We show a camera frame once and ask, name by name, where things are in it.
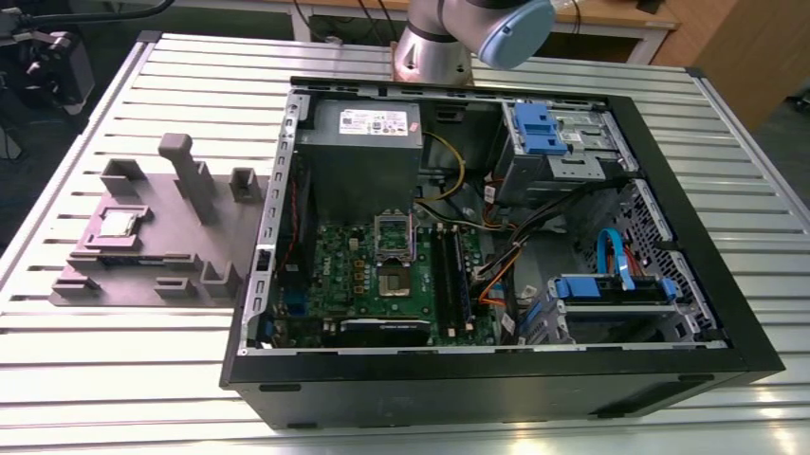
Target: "metal table surface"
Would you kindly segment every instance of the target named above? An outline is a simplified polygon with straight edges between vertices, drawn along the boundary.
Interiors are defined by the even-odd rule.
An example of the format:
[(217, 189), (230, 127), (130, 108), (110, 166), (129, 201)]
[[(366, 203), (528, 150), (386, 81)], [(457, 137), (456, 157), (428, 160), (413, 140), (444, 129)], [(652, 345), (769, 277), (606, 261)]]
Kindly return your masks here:
[(810, 446), (808, 210), (712, 86), (680, 68), (537, 60), (478, 85), (632, 96), (788, 366), (641, 418), (273, 431), (218, 387), (226, 309), (47, 300), (111, 157), (171, 172), (165, 132), (213, 173), (270, 173), (289, 78), (385, 80), (389, 49), (165, 34), (138, 43), (0, 261), (0, 450), (198, 453), (785, 453)]

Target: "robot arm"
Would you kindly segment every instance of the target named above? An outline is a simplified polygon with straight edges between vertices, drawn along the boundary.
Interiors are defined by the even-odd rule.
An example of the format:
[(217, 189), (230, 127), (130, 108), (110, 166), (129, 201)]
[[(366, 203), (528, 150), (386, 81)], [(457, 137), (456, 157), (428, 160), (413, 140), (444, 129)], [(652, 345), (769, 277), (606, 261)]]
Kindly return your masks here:
[(572, 0), (412, 0), (398, 44), (396, 79), (464, 84), (470, 52), (500, 69), (525, 62), (546, 41), (554, 9)]

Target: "green motherboard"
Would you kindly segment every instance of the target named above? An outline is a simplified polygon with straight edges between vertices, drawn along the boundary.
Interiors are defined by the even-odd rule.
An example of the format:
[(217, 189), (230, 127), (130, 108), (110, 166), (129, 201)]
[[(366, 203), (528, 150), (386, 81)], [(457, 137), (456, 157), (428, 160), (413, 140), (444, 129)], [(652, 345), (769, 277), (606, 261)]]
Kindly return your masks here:
[[(482, 263), (480, 235), (472, 229), (456, 230), (454, 235), (464, 249), (462, 272), (469, 273)], [(468, 330), (444, 330), (442, 315), (452, 310), (437, 306), (442, 302), (434, 289), (437, 258), (433, 255), (446, 253), (433, 251), (434, 238), (433, 227), (416, 228), (412, 237), (410, 232), (392, 228), (376, 233), (374, 225), (320, 226), (306, 313), (288, 320), (289, 338), (296, 347), (322, 347), (325, 327), (332, 321), (346, 319), (428, 321), (428, 345), (433, 346), (496, 344), (494, 315), (489, 308), (484, 312), (480, 309), (464, 324)], [(416, 244), (412, 262), (381, 262), (381, 247), (402, 249), (410, 242)]]

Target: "power supply label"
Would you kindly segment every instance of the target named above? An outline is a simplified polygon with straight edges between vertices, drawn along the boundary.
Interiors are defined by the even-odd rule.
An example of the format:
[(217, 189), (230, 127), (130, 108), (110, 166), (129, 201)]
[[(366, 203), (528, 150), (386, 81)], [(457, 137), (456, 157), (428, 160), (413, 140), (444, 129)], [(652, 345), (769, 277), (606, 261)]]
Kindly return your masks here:
[(341, 112), (342, 135), (408, 136), (408, 114), (404, 111)]

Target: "electrical cable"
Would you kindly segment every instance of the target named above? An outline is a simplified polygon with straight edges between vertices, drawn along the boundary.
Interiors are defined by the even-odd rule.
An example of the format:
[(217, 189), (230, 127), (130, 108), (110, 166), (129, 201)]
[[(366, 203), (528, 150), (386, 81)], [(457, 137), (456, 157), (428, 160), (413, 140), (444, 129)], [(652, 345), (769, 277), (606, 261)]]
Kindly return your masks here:
[(509, 263), (506, 263), (506, 265), (504, 266), (502, 270), (496, 275), (496, 278), (493, 278), (493, 280), (490, 281), (490, 283), (488, 284), (488, 286), (484, 288), (484, 291), (481, 292), (481, 295), (480, 295), (480, 301), (488, 300), (488, 298), (486, 298), (488, 293), (493, 289), (493, 286), (496, 286), (496, 283), (498, 282), (498, 280), (502, 278), (504, 274), (506, 273), (506, 270), (509, 270), (509, 267), (512, 267), (516, 264), (516, 261), (518, 261), (518, 257), (520, 256), (521, 256), (521, 251), (518, 251), (518, 254), (516, 254), (514, 258), (512, 258), (512, 260), (509, 261)]
[(305, 25), (309, 28), (309, 32), (313, 34), (316, 39), (326, 42), (328, 39), (324, 36), (321, 36), (321, 33), (318, 33), (316, 31), (316, 29), (313, 28), (313, 26), (309, 23), (308, 17), (305, 16), (305, 12), (302, 11), (302, 5), (300, 5), (300, 0), (293, 0), (293, 4), (296, 5), (296, 10), (300, 12), (300, 17), (302, 18), (302, 22), (305, 22)]
[(79, 24), (99, 24), (106, 22), (133, 21), (146, 19), (165, 12), (173, 6), (175, 0), (163, 0), (151, 8), (127, 12), (91, 12), (82, 14), (50, 14), (46, 16), (29, 17), (23, 20), (25, 27), (54, 27)]
[[(440, 184), (440, 191), (445, 192), (445, 184), (444, 183)], [(460, 208), (458, 204), (454, 202), (454, 197), (450, 196), (450, 197), (448, 197), (444, 200), (448, 203), (448, 205), (450, 206), (450, 208), (454, 210), (456, 214), (458, 215), (458, 218), (462, 219), (462, 220), (465, 220), (465, 221), (469, 221), (468, 217), (465, 216), (465, 212)]]
[(461, 186), (465, 183), (466, 165), (465, 165), (465, 158), (462, 157), (462, 155), (458, 152), (458, 149), (454, 147), (454, 145), (448, 141), (448, 139), (445, 139), (437, 133), (432, 133), (430, 131), (424, 131), (424, 134), (433, 137), (436, 140), (438, 140), (442, 143), (442, 145), (445, 145), (445, 147), (448, 147), (448, 149), (454, 153), (456, 160), (458, 161), (458, 180), (456, 181), (454, 187), (450, 188), (448, 191), (442, 192), (442, 194), (440, 194), (438, 196), (421, 197), (417, 199), (417, 202), (433, 202), (433, 201), (441, 201), (442, 199), (445, 199), (446, 197), (453, 195), (456, 193), (456, 191), (461, 188)]
[(376, 36), (378, 37), (381, 46), (385, 46), (385, 41), (382, 40), (381, 33), (378, 32), (378, 23), (376, 22), (374, 18), (372, 17), (372, 13), (369, 12), (369, 9), (366, 8), (366, 4), (364, 3), (364, 0), (357, 0), (357, 2), (360, 3), (360, 7), (364, 9), (364, 13), (366, 14), (366, 17), (369, 18), (369, 22), (372, 23), (372, 29), (376, 32)]
[(592, 192), (612, 188), (621, 188), (629, 180), (629, 177), (622, 176), (602, 182), (586, 183), (578, 186), (574, 190), (569, 191), (565, 196), (546, 203), (518, 226), (509, 238), (509, 244), (512, 247), (505, 253), (501, 254), (501, 256), (497, 256), (493, 261), (482, 266), (480, 269), (480, 276), (492, 270), (498, 264), (504, 263), (512, 258), (516, 251), (524, 247), (524, 244), (526, 243), (533, 231), (537, 228), (541, 228), (554, 217), (560, 216), (565, 209), (576, 204), (580, 199), (582, 199)]
[(438, 221), (441, 221), (444, 223), (450, 223), (453, 225), (465, 225), (465, 226), (470, 226), (470, 227), (473, 227), (476, 229), (481, 229), (481, 230), (501, 230), (494, 227), (478, 225), (470, 221), (454, 220), (453, 218), (446, 217), (438, 211), (436, 211), (436, 209), (433, 209), (425, 202), (417, 202), (417, 204), (420, 205), (420, 207), (422, 207), (426, 210), (426, 212), (429, 213), (430, 216), (433, 216), (433, 218), (436, 218)]
[(394, 21), (392, 20), (392, 15), (389, 14), (389, 8), (385, 6), (382, 0), (378, 0), (381, 3), (382, 13), (385, 14), (385, 18), (389, 21), (389, 27), (392, 28), (392, 41), (397, 41), (397, 28), (394, 27)]
[(510, 267), (502, 277), (504, 300), (506, 305), (506, 314), (516, 323), (516, 328), (509, 336), (502, 337), (504, 344), (518, 344), (518, 317), (521, 316), (521, 306), (518, 305), (518, 296), (516, 294), (516, 267)]

